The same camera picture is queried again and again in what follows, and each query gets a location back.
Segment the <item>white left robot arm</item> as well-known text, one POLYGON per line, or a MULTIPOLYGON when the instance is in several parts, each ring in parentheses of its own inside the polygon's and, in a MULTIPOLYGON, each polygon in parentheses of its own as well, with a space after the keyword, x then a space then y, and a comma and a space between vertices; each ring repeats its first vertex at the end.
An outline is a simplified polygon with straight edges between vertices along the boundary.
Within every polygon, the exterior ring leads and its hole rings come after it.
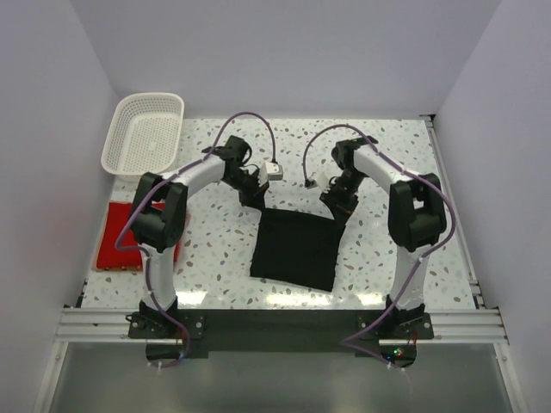
POLYGON ((263 210, 269 175, 282 171, 277 163, 265 163, 250 172, 245 163, 251 147, 236 136, 203 152, 204 157, 179 170, 145 173, 133 198, 129 230, 145 275, 139 313, 149 317, 147 325, 159 337, 172 336, 178 327, 174 253, 185 229, 189 199, 207 186, 223 182, 238 192, 241 206, 263 210))

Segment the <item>black t shirt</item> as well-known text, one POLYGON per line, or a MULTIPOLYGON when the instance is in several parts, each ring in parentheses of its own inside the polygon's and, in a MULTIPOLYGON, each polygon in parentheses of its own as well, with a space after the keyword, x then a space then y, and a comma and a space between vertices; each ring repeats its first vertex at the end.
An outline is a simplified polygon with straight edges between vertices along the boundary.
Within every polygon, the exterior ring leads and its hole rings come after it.
POLYGON ((265 209, 258 224, 250 276, 330 293, 344 229, 334 219, 265 209))

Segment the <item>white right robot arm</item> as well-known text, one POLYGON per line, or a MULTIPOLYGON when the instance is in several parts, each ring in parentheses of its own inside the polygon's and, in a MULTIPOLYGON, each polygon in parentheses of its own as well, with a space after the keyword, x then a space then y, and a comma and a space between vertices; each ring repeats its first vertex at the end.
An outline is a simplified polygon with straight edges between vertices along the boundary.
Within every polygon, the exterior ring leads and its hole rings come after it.
POLYGON ((355 211, 360 184, 373 180, 388 195, 387 228, 397 246, 396 268, 390 310, 383 320, 388 335, 401 338, 424 315, 424 278, 429 255, 447 229, 441 184, 434 174, 416 175, 403 170, 390 157, 374 148, 371 138, 346 139, 336 143, 331 156, 342 173, 328 180, 320 200, 339 224, 346 224, 355 211))

